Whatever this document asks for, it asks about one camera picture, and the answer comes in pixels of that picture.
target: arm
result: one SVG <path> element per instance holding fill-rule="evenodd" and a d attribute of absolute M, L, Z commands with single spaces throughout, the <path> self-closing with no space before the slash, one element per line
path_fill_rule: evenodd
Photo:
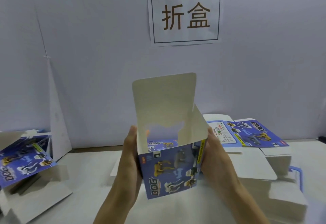
<path fill-rule="evenodd" d="M 124 140 L 118 173 L 93 224 L 123 224 L 141 186 L 137 163 L 137 127 L 132 126 Z"/>
<path fill-rule="evenodd" d="M 230 208 L 238 224 L 269 224 L 253 197 L 241 184 L 232 161 L 212 128 L 208 129 L 202 171 L 215 192 Z"/>

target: white table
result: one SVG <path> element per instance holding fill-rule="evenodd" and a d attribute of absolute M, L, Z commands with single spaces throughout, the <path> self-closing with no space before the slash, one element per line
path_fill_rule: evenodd
<path fill-rule="evenodd" d="M 326 145 L 318 141 L 291 142 L 293 159 L 304 172 L 304 192 L 326 202 Z M 110 172 L 121 151 L 71 153 L 59 164 L 68 166 L 66 181 L 74 193 L 32 221 L 33 224 L 90 224 L 111 189 Z M 198 187 L 168 197 L 147 200 L 141 186 L 126 224 L 235 223 L 214 192 L 200 181 Z"/>

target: forearm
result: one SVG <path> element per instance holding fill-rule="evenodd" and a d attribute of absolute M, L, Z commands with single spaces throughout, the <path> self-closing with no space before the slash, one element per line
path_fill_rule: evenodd
<path fill-rule="evenodd" d="M 234 219 L 238 224 L 269 224 L 269 220 L 259 208 L 247 189 L 240 185 L 234 189 L 228 199 L 227 206 L 230 208 Z"/>
<path fill-rule="evenodd" d="M 129 206 L 121 202 L 112 188 L 98 211 L 93 224 L 123 224 L 129 210 Z"/>

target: chinese characters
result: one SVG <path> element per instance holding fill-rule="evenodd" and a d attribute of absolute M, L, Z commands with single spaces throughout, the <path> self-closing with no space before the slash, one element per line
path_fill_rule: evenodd
<path fill-rule="evenodd" d="M 170 26 L 170 30 L 172 30 L 173 25 L 174 25 L 174 17 L 178 16 L 178 30 L 181 29 L 181 15 L 184 15 L 184 13 L 176 13 L 175 9 L 176 8 L 181 8 L 183 7 L 182 4 L 176 5 L 176 6 L 172 6 L 172 22 L 171 22 L 171 26 Z M 191 15 L 191 19 L 190 20 L 190 26 L 188 26 L 187 28 L 199 28 L 199 27 L 210 27 L 207 24 L 207 19 L 206 18 L 206 12 L 210 12 L 211 10 L 208 8 L 205 8 L 204 6 L 201 5 L 200 2 L 198 2 L 191 10 L 189 10 L 187 13 L 191 13 L 193 12 Z M 168 10 L 168 5 L 165 5 L 165 11 L 162 11 L 162 14 L 165 14 L 165 18 L 162 19 L 162 21 L 165 21 L 165 27 L 164 30 L 167 30 L 169 28 L 169 19 L 171 18 L 171 16 L 169 15 L 171 13 L 170 10 Z"/>

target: person's right hand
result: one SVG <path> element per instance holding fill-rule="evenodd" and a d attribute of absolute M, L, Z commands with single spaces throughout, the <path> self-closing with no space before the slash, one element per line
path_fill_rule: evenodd
<path fill-rule="evenodd" d="M 211 127 L 208 128 L 202 172 L 211 187 L 224 201 L 242 186 L 229 155 L 214 135 Z"/>

